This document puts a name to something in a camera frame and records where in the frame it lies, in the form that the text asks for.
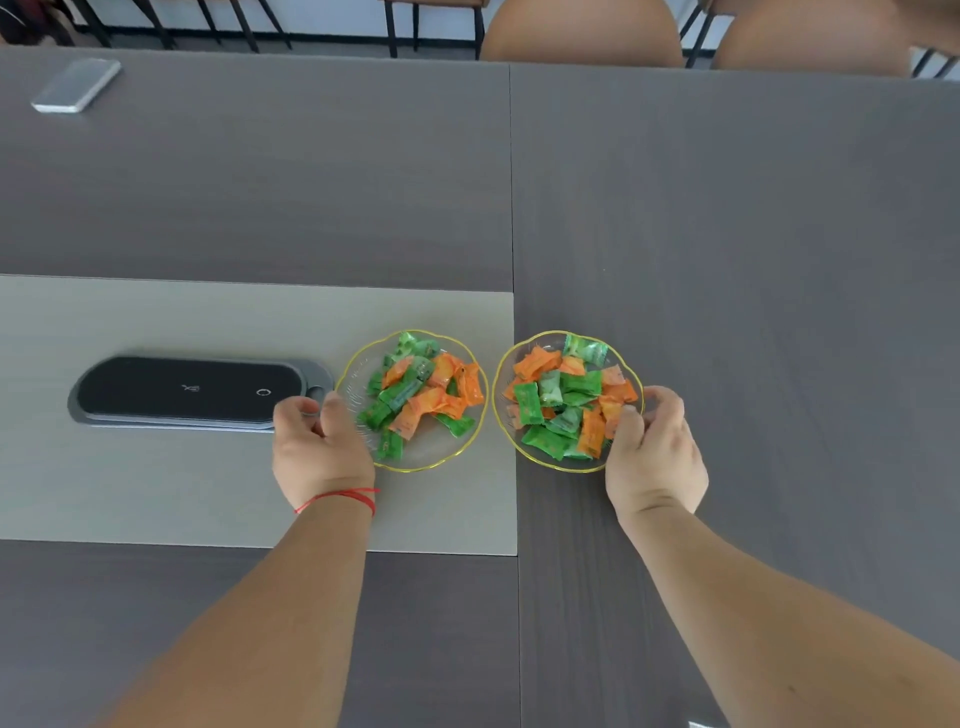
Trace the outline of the person's left hand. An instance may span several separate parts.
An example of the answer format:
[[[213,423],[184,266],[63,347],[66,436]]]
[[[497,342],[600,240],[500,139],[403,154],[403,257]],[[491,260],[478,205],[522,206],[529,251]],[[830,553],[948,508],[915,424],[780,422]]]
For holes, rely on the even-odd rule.
[[[321,436],[321,405],[308,396],[290,396],[273,409],[271,468],[294,513],[329,497],[342,497],[377,511],[375,465],[366,443],[336,447]]]

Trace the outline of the black wireless charging pad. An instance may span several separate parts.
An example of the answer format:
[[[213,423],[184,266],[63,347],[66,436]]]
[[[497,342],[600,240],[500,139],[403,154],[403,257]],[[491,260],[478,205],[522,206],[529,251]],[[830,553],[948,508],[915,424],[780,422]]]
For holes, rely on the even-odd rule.
[[[321,403],[333,389],[329,370],[307,359],[122,353],[76,381],[67,409],[92,428],[271,433],[278,403]]]

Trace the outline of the person's right hand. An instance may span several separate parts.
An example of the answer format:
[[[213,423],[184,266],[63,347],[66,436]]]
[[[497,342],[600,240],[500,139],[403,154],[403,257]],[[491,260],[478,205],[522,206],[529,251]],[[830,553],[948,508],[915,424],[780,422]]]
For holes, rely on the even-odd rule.
[[[626,459],[606,459],[606,494],[626,531],[642,514],[659,508],[695,514],[710,484],[682,398],[653,385],[644,395],[653,409],[642,414],[646,430],[639,449]]]

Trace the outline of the brown chair back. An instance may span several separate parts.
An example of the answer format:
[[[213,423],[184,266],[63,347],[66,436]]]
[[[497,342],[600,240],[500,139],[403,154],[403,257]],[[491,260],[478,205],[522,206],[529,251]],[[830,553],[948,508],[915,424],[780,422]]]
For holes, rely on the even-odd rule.
[[[912,50],[893,0],[750,0],[714,53],[714,70],[908,79]]]
[[[665,0],[503,0],[481,60],[681,68],[679,29]]]

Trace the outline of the silver smartphone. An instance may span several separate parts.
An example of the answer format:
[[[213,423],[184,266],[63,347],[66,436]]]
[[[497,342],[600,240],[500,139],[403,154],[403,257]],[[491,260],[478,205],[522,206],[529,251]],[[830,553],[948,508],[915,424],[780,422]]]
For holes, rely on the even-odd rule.
[[[122,71],[112,58],[83,57],[72,61],[30,102],[43,115],[81,114]]]

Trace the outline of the black metal chair frame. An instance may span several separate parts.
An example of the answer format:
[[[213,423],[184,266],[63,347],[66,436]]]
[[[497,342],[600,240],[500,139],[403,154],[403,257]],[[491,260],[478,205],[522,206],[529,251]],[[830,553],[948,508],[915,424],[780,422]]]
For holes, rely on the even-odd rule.
[[[174,39],[172,30],[169,30],[162,22],[158,14],[154,0],[125,0],[134,6],[138,13],[146,19],[149,24],[147,33],[151,33],[159,41],[161,48],[165,50],[175,50],[178,44]],[[218,45],[223,44],[222,29],[220,29],[213,17],[210,4],[212,2],[225,2],[232,12],[241,37],[245,40],[248,49],[254,54],[260,53],[258,33],[252,27],[246,11],[242,6],[242,0],[183,0],[197,7],[201,17],[206,25],[206,30],[210,38]],[[97,13],[91,0],[64,0],[68,10],[76,10],[82,20],[82,24],[89,30],[94,38],[105,47],[112,46],[112,32]],[[289,51],[294,49],[292,38],[274,12],[269,0],[255,0],[259,5],[262,14],[266,17],[276,39]]]
[[[388,48],[391,58],[396,59],[399,57],[399,38],[395,24],[394,6],[403,4],[411,6],[412,9],[412,45],[414,52],[417,52],[420,46],[421,6],[471,11],[474,31],[474,59],[480,59],[482,46],[486,36],[484,11],[490,5],[491,0],[380,0],[380,2],[383,5],[385,14]]]
[[[679,29],[681,49],[685,59],[685,68],[692,69],[704,54],[704,44],[717,18],[735,18],[752,0],[693,0],[694,5],[689,16]],[[697,33],[692,44],[684,45],[691,30]]]

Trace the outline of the person's right forearm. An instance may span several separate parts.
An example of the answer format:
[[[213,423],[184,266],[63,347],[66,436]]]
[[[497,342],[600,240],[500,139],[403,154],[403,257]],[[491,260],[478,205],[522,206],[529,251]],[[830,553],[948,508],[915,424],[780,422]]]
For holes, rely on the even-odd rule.
[[[674,499],[619,523],[731,728],[960,728],[960,661],[763,564]]]

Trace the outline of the grey table mat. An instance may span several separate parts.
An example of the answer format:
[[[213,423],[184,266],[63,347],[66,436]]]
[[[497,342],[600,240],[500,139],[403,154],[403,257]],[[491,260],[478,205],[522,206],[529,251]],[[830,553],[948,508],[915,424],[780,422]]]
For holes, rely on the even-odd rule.
[[[68,414],[71,387],[126,353],[303,358],[337,378],[413,330],[457,339],[492,379],[514,296],[0,275],[0,541],[274,546],[294,515],[270,435],[94,428]]]

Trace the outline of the person's left forearm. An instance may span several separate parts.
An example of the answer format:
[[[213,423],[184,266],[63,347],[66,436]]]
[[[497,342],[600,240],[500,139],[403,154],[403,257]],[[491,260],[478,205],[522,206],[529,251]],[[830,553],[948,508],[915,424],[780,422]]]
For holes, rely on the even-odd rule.
[[[297,514],[97,728],[337,728],[374,515],[336,495]]]

